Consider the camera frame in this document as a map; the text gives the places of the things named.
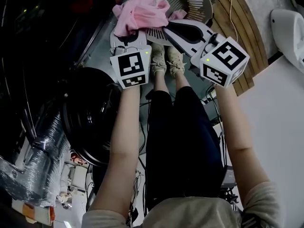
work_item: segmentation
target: beige sneaker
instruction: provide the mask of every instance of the beige sneaker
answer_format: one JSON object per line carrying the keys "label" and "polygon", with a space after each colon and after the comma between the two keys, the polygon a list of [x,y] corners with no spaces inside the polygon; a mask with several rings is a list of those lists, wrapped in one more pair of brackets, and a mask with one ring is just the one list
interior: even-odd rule
{"label": "beige sneaker", "polygon": [[165,62],[165,47],[157,43],[152,43],[152,72],[155,74],[156,71],[162,71],[165,75],[167,70],[167,65]]}
{"label": "beige sneaker", "polygon": [[182,62],[182,54],[175,48],[168,48],[168,58],[170,64],[170,73],[174,77],[176,72],[185,72],[185,63]]}

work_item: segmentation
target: white toilet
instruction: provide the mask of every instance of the white toilet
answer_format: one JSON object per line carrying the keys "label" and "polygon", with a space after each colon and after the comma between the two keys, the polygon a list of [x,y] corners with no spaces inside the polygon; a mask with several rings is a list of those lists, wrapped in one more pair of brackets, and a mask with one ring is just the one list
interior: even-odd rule
{"label": "white toilet", "polygon": [[285,9],[274,9],[270,18],[277,47],[304,73],[304,18],[298,12]]}

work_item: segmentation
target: black pants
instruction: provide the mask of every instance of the black pants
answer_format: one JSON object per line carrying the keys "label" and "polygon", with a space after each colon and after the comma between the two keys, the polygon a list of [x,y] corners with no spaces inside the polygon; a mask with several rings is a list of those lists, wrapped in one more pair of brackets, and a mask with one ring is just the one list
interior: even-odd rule
{"label": "black pants", "polygon": [[191,87],[152,95],[146,148],[150,210],[173,197],[217,197],[223,180],[219,139]]}

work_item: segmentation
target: white cube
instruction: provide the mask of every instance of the white cube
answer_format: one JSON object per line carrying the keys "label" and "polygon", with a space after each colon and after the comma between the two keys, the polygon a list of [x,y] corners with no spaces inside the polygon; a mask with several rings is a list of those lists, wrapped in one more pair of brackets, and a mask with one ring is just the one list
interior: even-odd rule
{"label": "white cube", "polygon": [[118,82],[123,89],[149,82],[151,46],[110,57]]}
{"label": "white cube", "polygon": [[244,72],[249,59],[247,52],[228,37],[200,59],[200,75],[227,88]]}

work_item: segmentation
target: white device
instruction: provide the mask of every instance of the white device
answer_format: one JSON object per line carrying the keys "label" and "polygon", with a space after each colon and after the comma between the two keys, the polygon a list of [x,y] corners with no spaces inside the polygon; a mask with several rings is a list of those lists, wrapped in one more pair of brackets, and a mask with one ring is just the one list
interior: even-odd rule
{"label": "white device", "polygon": [[146,34],[137,30],[135,35],[117,37],[110,35],[110,57],[118,82],[123,89],[149,82],[151,46],[147,45]]}
{"label": "white device", "polygon": [[248,53],[231,37],[225,39],[205,24],[188,19],[170,21],[163,29],[168,40],[191,57],[201,77],[227,88],[245,70]]}
{"label": "white device", "polygon": [[277,47],[304,73],[304,18],[300,13],[286,9],[272,10],[270,18]]}

